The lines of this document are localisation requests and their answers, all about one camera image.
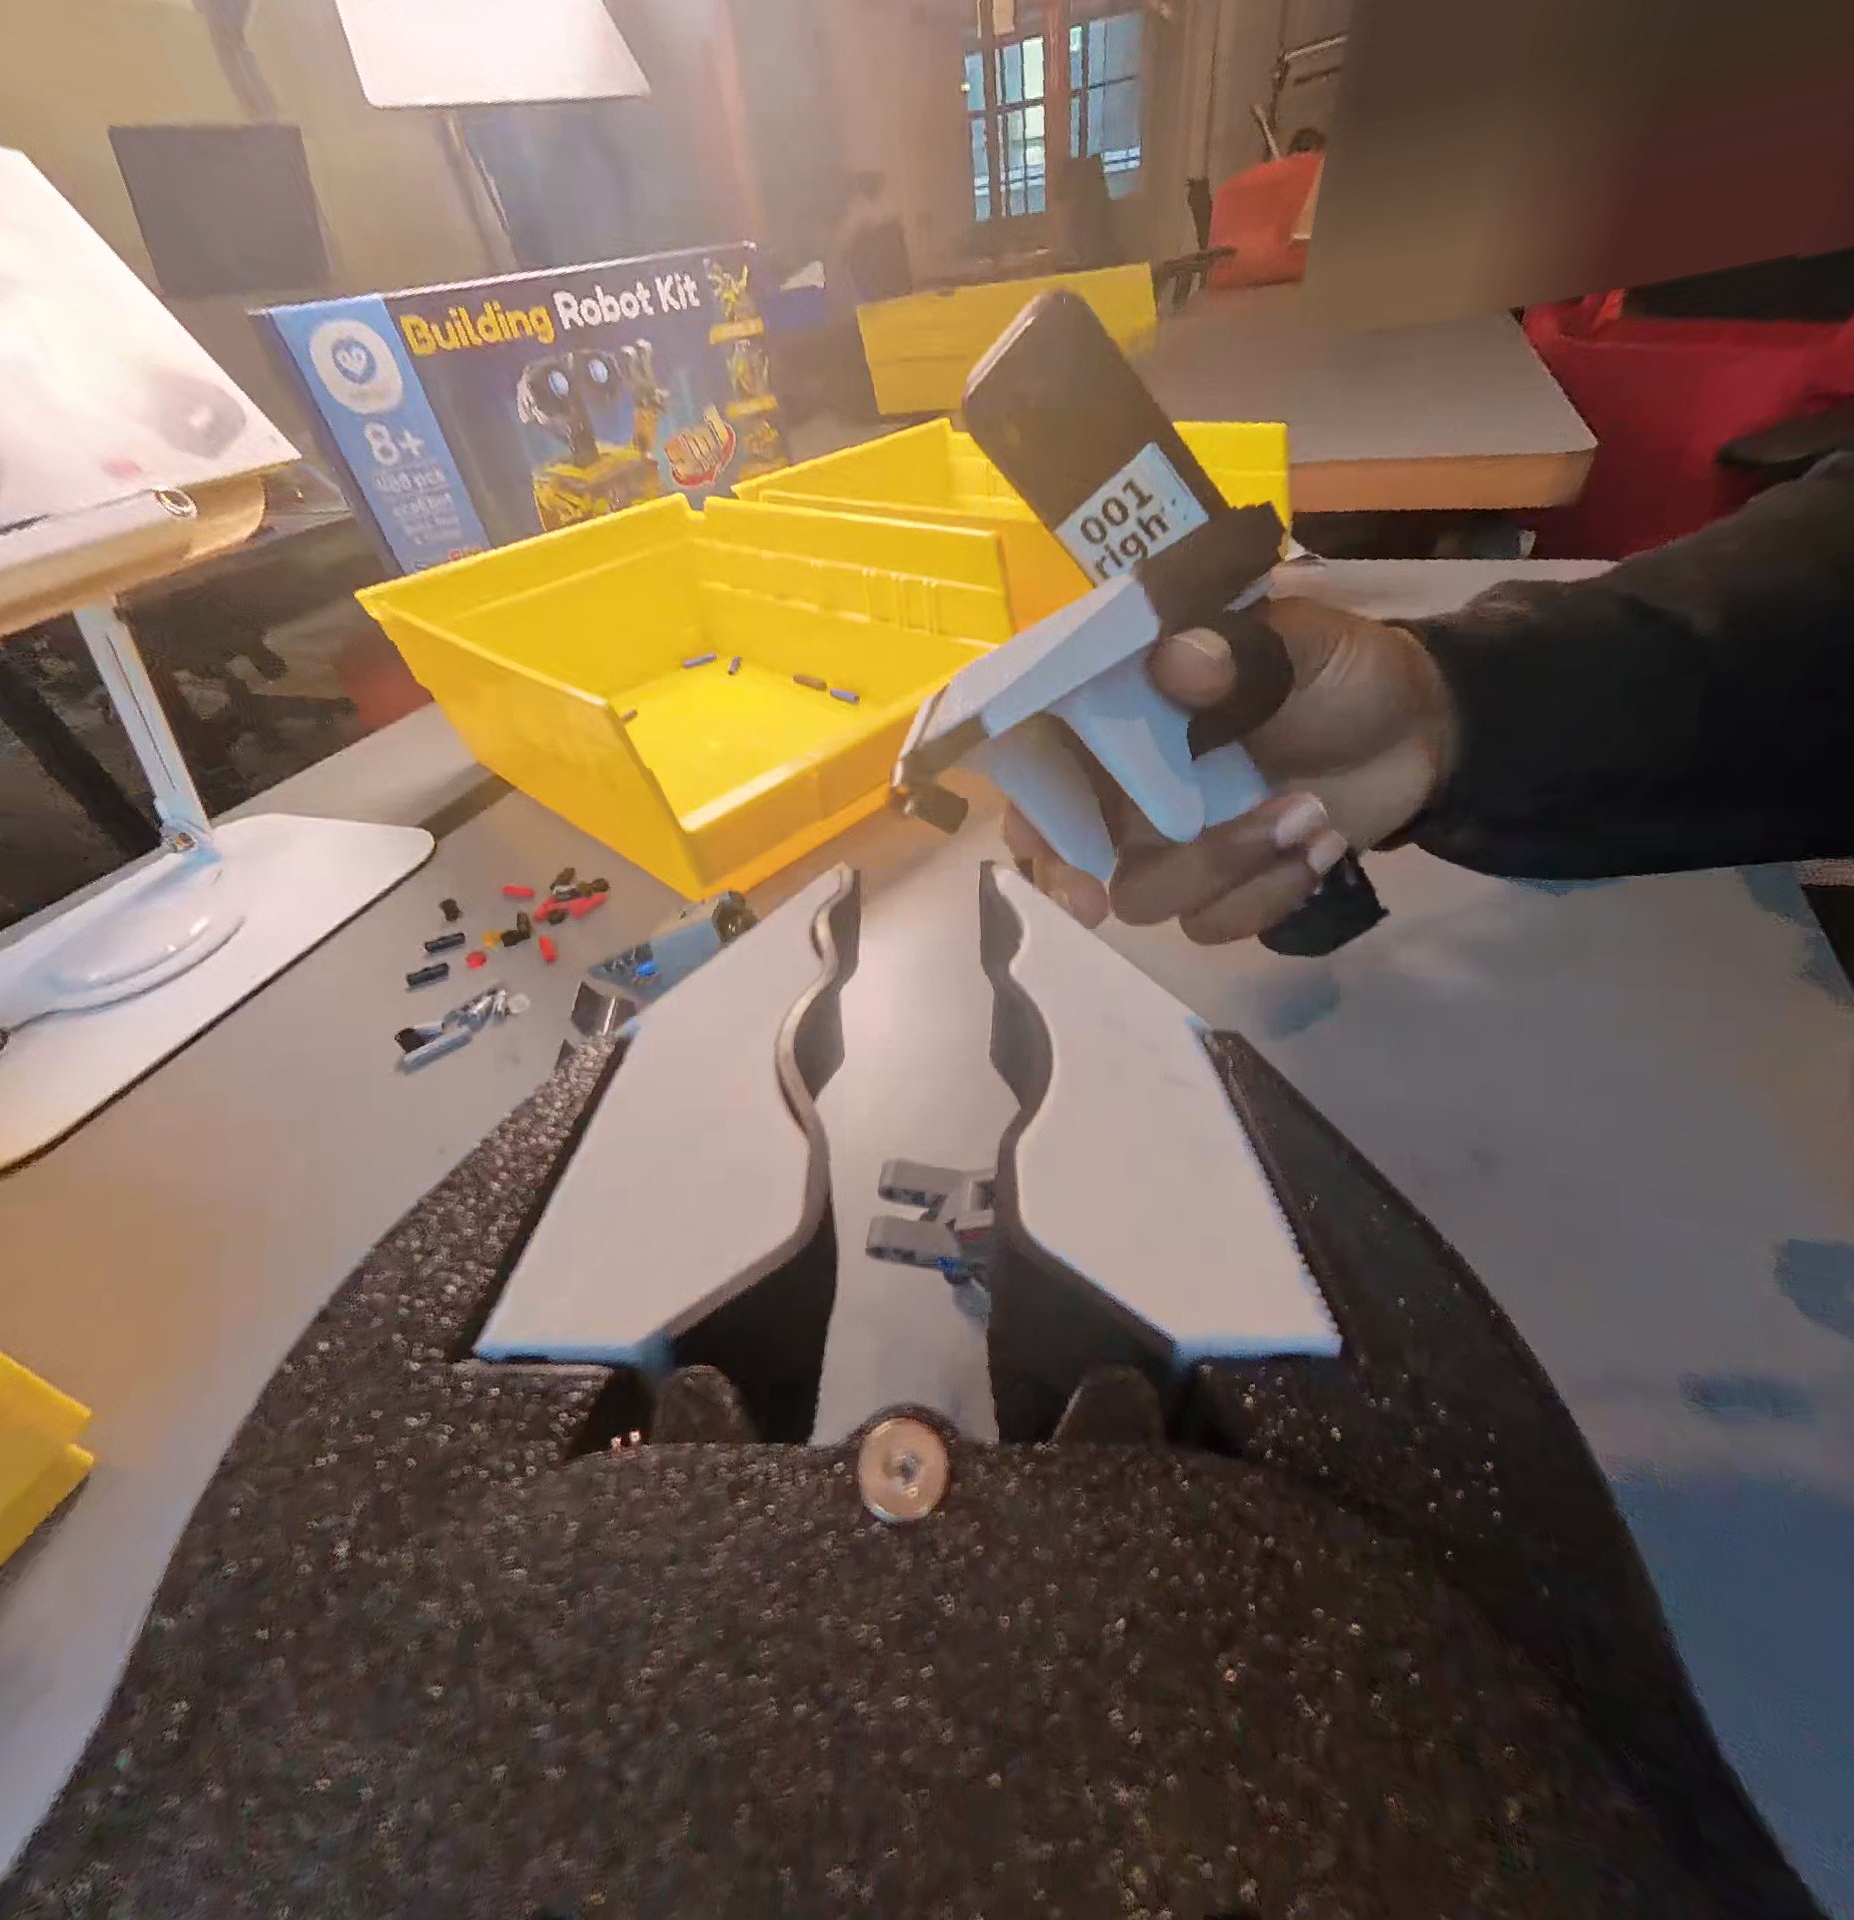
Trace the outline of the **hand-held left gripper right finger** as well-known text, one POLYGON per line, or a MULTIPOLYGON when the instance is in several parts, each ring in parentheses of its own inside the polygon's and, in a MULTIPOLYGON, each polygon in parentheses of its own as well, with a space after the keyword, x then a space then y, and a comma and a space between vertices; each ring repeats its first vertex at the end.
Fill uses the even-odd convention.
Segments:
POLYGON ((1342 1330, 1224 1085, 1213 1030, 996 862, 978 875, 987 1055, 1014 1111, 998 1210, 1042 1280, 1143 1352, 1328 1359, 1342 1330))

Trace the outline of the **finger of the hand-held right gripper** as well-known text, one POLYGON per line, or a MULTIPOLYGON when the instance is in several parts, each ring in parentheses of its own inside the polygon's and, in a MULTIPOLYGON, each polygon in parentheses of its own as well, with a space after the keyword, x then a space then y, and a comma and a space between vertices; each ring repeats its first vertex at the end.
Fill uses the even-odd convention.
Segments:
POLYGON ((1063 783, 1098 763, 1132 797, 1172 791, 1172 708, 1150 674, 1163 619, 1116 578, 963 666, 914 716, 891 786, 920 794, 951 768, 1063 783))

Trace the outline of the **grey motor block assembly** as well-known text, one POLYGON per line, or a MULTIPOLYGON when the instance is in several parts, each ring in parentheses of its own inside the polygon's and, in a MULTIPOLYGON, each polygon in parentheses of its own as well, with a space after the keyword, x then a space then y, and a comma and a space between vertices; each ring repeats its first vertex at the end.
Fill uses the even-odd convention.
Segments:
POLYGON ((648 937, 583 970, 569 1012, 569 1034, 577 1042, 591 1042, 621 1032, 754 923, 756 913, 737 889, 683 908, 648 937))

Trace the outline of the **grey desk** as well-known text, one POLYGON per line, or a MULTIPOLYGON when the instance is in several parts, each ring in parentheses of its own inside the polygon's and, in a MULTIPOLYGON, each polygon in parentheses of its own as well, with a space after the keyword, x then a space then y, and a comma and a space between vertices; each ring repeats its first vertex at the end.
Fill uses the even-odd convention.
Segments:
MULTIPOLYGON (((477 788, 435 710, 267 794, 427 820, 433 858, 0 1176, 0 1352, 95 1466, 0 1578, 0 1878, 68 1780, 220 1454, 370 1246, 556 1063, 577 964, 396 1065, 437 897, 599 848, 477 788)), ((1413 849, 1290 961, 1107 943, 1233 1030, 1468 1260, 1614 1481, 1727 1760, 1854 1915, 1854 991, 1786 869, 1550 891, 1413 849)))

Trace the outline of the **person's right hand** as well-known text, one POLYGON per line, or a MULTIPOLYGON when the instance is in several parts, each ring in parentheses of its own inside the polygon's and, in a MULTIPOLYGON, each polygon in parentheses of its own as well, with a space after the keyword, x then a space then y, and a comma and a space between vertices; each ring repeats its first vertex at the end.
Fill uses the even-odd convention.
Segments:
POLYGON ((1232 639, 1253 663, 1278 645, 1285 698, 1238 729, 1267 782, 1249 814, 1191 842, 1153 832, 1130 797, 1102 797, 1116 848, 1107 882, 1070 865, 1014 805, 1002 820, 1014 869, 1085 927, 1175 923, 1196 945, 1255 940, 1287 919, 1351 849, 1407 827, 1447 773, 1454 708, 1422 639, 1403 628, 1304 597, 1275 596, 1217 625, 1159 636, 1147 653, 1155 690, 1196 716, 1236 702, 1232 639))

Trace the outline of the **yellow plastic parts bin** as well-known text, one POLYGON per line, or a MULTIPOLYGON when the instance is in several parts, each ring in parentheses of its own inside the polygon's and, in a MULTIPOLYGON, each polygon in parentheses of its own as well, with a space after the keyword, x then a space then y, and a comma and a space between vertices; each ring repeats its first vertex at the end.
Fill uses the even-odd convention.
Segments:
POLYGON ((0 1571, 94 1468, 88 1404, 0 1352, 0 1571))
POLYGON ((481 768, 687 899, 881 809, 917 708, 1016 629, 986 530, 741 497, 652 500, 360 602, 481 768))
MULTIPOLYGON (((1179 420, 1178 432, 1228 505, 1273 505, 1284 521, 1293 519, 1284 423, 1179 420)), ((944 415, 737 480, 731 492, 748 502, 990 532, 1002 550, 1016 628, 1089 587, 1079 563, 1037 524, 971 436, 944 415)))
POLYGON ((1029 302, 1055 289, 1078 294, 1124 351, 1150 349, 1157 299, 1143 262, 861 302, 856 323, 878 415, 955 415, 974 365, 1029 302))

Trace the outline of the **small grey connector pieces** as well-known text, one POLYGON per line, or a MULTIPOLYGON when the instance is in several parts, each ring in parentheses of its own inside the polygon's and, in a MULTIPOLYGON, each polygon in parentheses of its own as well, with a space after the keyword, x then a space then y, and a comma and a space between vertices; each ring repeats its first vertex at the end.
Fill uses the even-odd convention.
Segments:
POLYGON ((490 985, 433 1019, 404 1026, 396 1032, 396 1068, 415 1073, 471 1044, 481 1032, 524 1018, 531 999, 506 985, 490 985))

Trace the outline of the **scattered small building pins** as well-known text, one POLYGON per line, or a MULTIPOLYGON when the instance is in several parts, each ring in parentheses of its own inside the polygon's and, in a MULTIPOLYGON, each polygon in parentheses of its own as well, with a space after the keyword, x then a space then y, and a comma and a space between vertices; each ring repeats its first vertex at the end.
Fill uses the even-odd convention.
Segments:
POLYGON ((409 995, 469 979, 493 984, 512 956, 556 966, 574 930, 612 899, 612 879, 561 868, 545 886, 508 879, 481 893, 442 893, 404 937, 399 985, 409 995))

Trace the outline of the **white side table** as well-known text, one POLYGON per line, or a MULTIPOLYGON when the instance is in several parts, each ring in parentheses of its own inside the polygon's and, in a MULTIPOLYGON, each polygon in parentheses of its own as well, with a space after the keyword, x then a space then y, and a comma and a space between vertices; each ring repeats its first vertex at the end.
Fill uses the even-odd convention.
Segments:
POLYGON ((1206 294, 1139 372, 1174 420, 1281 422, 1300 514, 1559 508, 1597 447, 1503 312, 1344 330, 1296 284, 1206 294))

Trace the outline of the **dark framed window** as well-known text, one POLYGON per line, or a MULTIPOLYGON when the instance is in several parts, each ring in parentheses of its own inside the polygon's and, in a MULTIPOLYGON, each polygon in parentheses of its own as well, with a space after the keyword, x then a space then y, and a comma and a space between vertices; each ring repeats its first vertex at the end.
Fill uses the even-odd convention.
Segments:
POLYGON ((1096 160, 1114 199, 1138 191, 1146 38, 1139 3, 968 5, 962 108, 981 227, 1045 213, 1061 160, 1096 160))

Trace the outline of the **red beanbag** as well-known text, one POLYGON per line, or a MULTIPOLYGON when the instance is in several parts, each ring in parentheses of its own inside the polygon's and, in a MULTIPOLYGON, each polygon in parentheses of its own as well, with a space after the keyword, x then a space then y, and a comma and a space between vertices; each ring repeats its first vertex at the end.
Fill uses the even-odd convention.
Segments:
POLYGON ((1606 294, 1521 330, 1593 437, 1575 497, 1537 515, 1541 560, 1629 557, 1854 451, 1854 313, 1663 317, 1606 294))

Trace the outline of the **blue robot kit box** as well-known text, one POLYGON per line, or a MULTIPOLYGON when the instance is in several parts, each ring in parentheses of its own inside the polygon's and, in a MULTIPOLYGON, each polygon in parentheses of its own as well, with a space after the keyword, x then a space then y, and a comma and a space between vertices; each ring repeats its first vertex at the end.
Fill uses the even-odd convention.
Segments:
POLYGON ((749 241, 250 319, 394 576, 787 467, 749 241))

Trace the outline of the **white board on pole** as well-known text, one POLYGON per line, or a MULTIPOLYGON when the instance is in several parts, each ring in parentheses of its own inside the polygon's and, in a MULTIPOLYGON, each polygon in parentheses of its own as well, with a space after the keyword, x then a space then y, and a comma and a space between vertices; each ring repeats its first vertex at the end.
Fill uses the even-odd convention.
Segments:
POLYGON ((652 77, 601 2, 337 2, 368 108, 420 119, 493 272, 558 266, 604 224, 604 111, 652 77))

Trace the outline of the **black monitor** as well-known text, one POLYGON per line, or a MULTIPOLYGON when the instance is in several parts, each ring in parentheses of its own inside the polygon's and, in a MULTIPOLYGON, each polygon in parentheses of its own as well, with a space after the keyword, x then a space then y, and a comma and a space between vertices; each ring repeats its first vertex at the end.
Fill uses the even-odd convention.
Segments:
POLYGON ((136 123, 106 139, 163 297, 325 291, 332 257, 297 125, 136 123))

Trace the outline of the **instruction booklet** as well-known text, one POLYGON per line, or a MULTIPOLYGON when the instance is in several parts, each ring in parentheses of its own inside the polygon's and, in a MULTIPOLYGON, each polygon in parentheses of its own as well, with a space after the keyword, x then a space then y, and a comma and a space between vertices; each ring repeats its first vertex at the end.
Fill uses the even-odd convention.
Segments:
POLYGON ((33 162, 0 144, 0 535, 297 457, 33 162))

